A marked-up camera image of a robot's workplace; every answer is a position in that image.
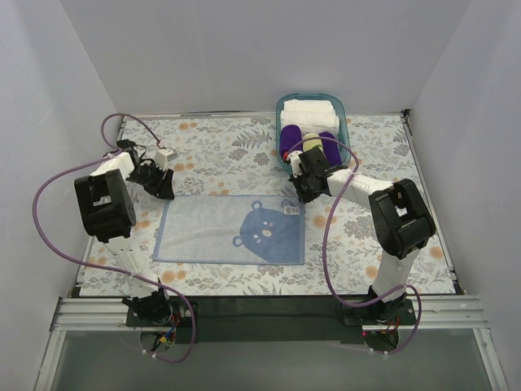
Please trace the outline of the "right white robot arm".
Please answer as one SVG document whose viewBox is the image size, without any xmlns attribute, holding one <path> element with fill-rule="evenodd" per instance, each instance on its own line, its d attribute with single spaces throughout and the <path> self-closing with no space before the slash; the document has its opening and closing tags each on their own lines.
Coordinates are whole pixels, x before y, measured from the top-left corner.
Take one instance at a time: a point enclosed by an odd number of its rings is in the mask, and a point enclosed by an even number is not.
<svg viewBox="0 0 521 391">
<path fill-rule="evenodd" d="M 357 173 L 357 168 L 332 166 L 319 147 L 284 156 L 291 166 L 290 182 L 299 201 L 307 204 L 319 196 L 335 199 L 322 239 L 322 267 L 326 285 L 344 308 L 360 311 L 376 323 L 387 323 L 403 307 L 409 273 L 414 261 L 436 233 L 436 226 L 416 184 L 410 179 L 386 182 Z M 347 302 L 335 291 L 327 265 L 330 225 L 340 200 L 346 199 L 370 211 L 376 239 L 382 249 L 377 276 L 370 285 L 367 300 Z"/>
</svg>

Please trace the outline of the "blue towel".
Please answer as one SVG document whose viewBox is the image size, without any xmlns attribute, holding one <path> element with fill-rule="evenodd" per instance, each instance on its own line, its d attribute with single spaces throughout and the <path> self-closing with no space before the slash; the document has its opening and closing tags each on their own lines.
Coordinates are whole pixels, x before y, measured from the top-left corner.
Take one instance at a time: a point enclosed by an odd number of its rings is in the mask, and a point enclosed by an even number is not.
<svg viewBox="0 0 521 391">
<path fill-rule="evenodd" d="M 304 206 L 280 195 L 187 195 L 167 203 L 152 259 L 163 263 L 304 264 Z"/>
</svg>

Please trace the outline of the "green patterned towel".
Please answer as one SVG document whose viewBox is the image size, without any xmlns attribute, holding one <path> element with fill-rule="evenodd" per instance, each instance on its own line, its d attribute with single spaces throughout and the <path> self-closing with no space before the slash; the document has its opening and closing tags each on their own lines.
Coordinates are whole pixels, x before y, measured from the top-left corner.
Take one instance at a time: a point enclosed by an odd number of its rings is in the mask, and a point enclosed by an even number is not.
<svg viewBox="0 0 521 391">
<path fill-rule="evenodd" d="M 303 143 L 302 143 L 303 152 L 320 151 L 323 155 L 325 155 L 325 152 L 323 149 L 323 143 L 319 137 L 319 134 L 315 134 L 315 133 L 304 134 L 302 141 L 303 141 Z"/>
</svg>

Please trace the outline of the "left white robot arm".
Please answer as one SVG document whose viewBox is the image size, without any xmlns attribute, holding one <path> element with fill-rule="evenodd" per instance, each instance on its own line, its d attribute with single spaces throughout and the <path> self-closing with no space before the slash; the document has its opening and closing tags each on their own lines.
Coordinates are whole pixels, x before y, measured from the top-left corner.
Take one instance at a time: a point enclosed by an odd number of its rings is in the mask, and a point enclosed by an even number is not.
<svg viewBox="0 0 521 391">
<path fill-rule="evenodd" d="M 173 306 L 133 238 L 137 215 L 126 183 L 142 186 L 159 200 L 173 200 L 173 170 L 169 163 L 175 153 L 161 148 L 153 159 L 144 159 L 138 154 L 138 145 L 128 139 L 118 141 L 116 147 L 116 156 L 74 181 L 81 220 L 87 234 L 102 243 L 117 266 L 127 273 L 130 294 L 123 303 L 139 319 L 163 326 L 172 319 Z"/>
</svg>

